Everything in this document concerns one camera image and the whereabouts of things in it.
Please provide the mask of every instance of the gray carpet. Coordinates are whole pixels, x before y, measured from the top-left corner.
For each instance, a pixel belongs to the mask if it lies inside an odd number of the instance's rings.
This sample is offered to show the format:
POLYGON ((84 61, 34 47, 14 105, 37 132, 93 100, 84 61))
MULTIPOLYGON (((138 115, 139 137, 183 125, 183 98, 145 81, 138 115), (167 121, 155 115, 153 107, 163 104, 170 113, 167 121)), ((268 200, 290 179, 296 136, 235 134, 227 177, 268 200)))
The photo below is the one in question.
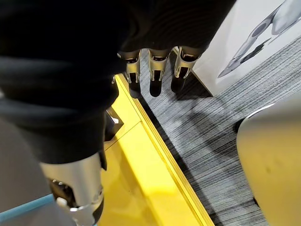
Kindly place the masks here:
POLYGON ((154 98, 149 94, 147 52, 142 52, 140 101, 145 110, 215 225, 268 225, 239 163, 232 126, 301 89, 301 38, 216 97, 210 97, 193 75, 181 94, 173 93, 175 55, 170 61, 162 93, 154 98))

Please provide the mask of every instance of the silver metal joint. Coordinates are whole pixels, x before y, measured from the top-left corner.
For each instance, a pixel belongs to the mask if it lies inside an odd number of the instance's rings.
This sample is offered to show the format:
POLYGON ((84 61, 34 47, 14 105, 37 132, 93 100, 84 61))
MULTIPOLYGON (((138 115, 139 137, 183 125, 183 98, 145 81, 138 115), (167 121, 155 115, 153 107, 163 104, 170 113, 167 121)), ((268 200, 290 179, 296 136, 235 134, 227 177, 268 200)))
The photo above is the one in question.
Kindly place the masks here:
POLYGON ((199 57, 200 54, 189 53, 189 51, 185 51, 185 47, 179 47, 174 65, 174 76, 186 79, 199 57))
POLYGON ((149 49, 149 69, 151 81, 162 81, 169 50, 149 49))
POLYGON ((99 153, 65 164, 40 163, 50 189, 61 207, 78 226, 92 226, 103 210, 99 153))

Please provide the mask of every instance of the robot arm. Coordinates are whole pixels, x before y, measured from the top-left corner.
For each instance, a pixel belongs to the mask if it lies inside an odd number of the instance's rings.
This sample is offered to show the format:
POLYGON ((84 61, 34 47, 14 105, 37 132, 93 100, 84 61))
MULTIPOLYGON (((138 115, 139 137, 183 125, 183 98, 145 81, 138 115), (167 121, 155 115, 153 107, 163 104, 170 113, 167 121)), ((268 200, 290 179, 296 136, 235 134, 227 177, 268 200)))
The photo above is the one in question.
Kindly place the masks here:
POLYGON ((137 97, 140 49, 148 48, 151 92, 158 95, 169 51, 180 46, 174 79, 181 87, 233 3, 1 3, 0 116, 18 127, 57 204, 77 225, 94 225, 103 209, 103 112, 118 96, 113 75, 126 71, 137 97))

